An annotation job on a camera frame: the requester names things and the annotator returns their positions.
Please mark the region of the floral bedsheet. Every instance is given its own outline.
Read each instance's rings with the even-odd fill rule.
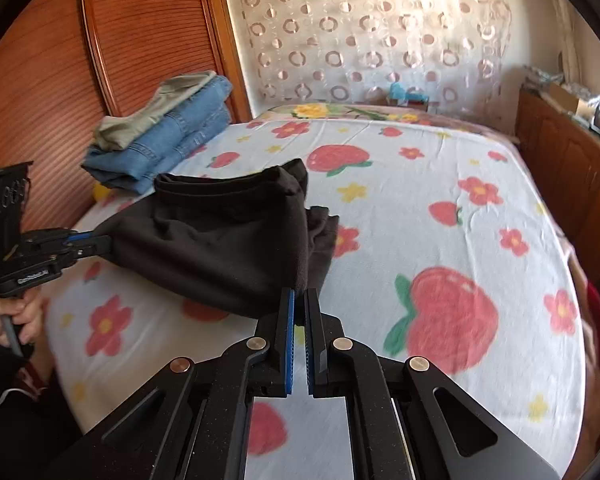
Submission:
[[[431,359],[563,474],[582,423],[582,325],[516,153],[416,111],[336,107],[279,107],[229,126],[173,173],[227,178],[302,158],[307,204],[340,216],[322,309],[381,355]],[[77,228],[133,200],[114,192]],[[216,357],[254,329],[97,258],[45,293],[61,382],[85,430],[170,359]],[[255,403],[248,479],[352,478],[344,401],[308,397],[303,344],[296,328],[293,394]]]

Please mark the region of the box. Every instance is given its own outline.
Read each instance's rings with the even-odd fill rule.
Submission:
[[[589,104],[579,97],[567,92],[556,83],[549,85],[549,95],[567,112],[582,117],[587,121],[592,121],[598,108],[598,102]]]

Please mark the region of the sheer curtain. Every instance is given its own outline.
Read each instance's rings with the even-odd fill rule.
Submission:
[[[255,108],[383,102],[392,82],[430,110],[488,118],[510,40],[506,0],[229,0]]]

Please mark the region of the human hand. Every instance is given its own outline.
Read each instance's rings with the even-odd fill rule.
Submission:
[[[43,297],[38,288],[30,288],[23,298],[0,298],[0,316],[13,316],[11,321],[16,325],[24,325],[19,339],[22,344],[35,340],[43,328]],[[9,347],[7,335],[0,320],[0,345]]]

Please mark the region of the folded clothes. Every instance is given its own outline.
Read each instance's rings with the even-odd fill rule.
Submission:
[[[146,106],[127,117],[104,117],[93,131],[93,143],[101,150],[124,150],[181,102],[209,83],[213,70],[171,77],[158,86]]]
[[[189,153],[208,143],[217,134],[223,132],[230,121],[231,116],[229,115],[229,110],[226,105],[220,105],[219,108],[206,118],[198,129],[186,135],[177,146],[170,148],[154,165],[144,167],[143,171],[145,171],[145,173],[141,174],[139,177],[131,176],[129,174],[94,170],[93,168],[85,168],[85,170],[89,171],[89,173],[101,181],[104,186],[128,189],[130,191],[135,191],[138,194],[145,193],[152,186],[156,175],[171,171],[183,161]]]
[[[106,152],[95,145],[88,147],[82,167],[107,187],[123,187],[117,184],[119,178],[125,178],[124,182],[129,179],[138,181],[148,174],[155,174],[152,170],[158,163],[172,155],[186,136],[201,130],[207,120],[224,106],[231,90],[232,85],[226,78],[215,76],[199,92],[168,112],[126,150]]]
[[[280,289],[322,287],[338,217],[304,209],[301,160],[226,180],[160,174],[155,193],[100,224],[107,259],[208,306],[259,318]]]

